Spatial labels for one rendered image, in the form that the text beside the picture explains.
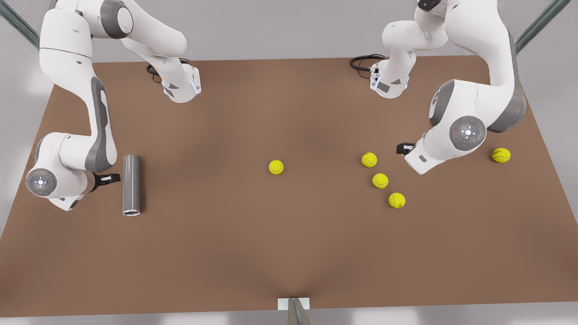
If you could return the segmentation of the silver frame post with foot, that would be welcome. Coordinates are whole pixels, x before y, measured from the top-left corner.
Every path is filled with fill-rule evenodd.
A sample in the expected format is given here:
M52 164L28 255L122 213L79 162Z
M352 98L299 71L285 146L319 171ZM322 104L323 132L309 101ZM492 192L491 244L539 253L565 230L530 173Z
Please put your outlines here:
M306 313L310 309L309 297L278 298L277 309L287 311L287 325L312 325Z

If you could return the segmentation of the grey metal tennis tube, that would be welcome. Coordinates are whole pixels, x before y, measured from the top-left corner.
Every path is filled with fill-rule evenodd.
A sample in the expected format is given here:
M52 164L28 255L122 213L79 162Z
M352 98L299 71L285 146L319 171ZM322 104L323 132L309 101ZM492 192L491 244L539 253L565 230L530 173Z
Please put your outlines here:
M123 160L122 214L140 214L140 157L127 155Z

